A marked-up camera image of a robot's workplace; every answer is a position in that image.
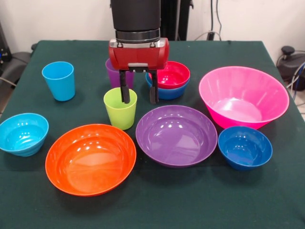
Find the large pink bowl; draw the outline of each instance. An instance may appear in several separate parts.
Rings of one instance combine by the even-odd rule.
[[[207,73],[199,93],[223,128],[258,129],[282,116],[289,106],[286,88],[274,77],[248,67],[230,66]]]

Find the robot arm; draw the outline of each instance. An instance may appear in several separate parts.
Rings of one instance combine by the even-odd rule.
[[[112,65],[120,71],[122,102],[129,103],[126,71],[152,74],[151,103],[158,102],[157,70],[169,55],[167,38],[160,37],[161,0],[111,0],[116,39],[109,42]]]

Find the cup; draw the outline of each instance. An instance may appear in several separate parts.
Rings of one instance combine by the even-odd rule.
[[[119,87],[109,90],[104,95],[104,103],[111,125],[127,130],[134,123],[135,109],[137,105],[137,94],[129,89],[130,102],[122,102],[121,89]]]
[[[67,101],[75,96],[74,67],[68,62],[49,63],[42,69],[42,75],[54,97]]]
[[[108,59],[105,63],[111,88],[115,87],[120,87],[120,73],[118,70],[115,70],[111,64],[110,59]],[[126,72],[126,83],[128,85],[128,88],[132,89],[133,88],[133,78],[134,78],[134,73],[133,72]]]

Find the green cloth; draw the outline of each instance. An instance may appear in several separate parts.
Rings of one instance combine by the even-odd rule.
[[[135,143],[136,124],[158,106],[186,105],[211,118],[198,83],[212,69],[249,66],[280,80],[261,42],[172,42],[170,46],[170,60],[189,67],[190,83],[182,97],[153,105],[144,75],[136,74],[135,124],[126,131]],[[80,198],[57,190],[44,169],[50,146],[77,126],[110,123],[103,104],[110,89],[107,58],[108,42],[39,42],[0,121],[34,112],[48,119],[50,130],[36,155],[22,158],[1,152],[0,229],[305,228],[305,124],[292,100],[284,116],[260,129],[274,154],[258,169],[235,171],[218,149],[194,167],[169,169],[137,146],[134,170],[113,191]],[[42,68],[54,61],[74,65],[76,95],[70,101],[56,102],[41,75]]]

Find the orange bowl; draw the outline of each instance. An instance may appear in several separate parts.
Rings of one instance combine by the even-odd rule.
[[[62,135],[46,157],[46,173],[59,190],[97,196],[122,183],[132,171],[136,148],[122,130],[104,124],[84,125]]]

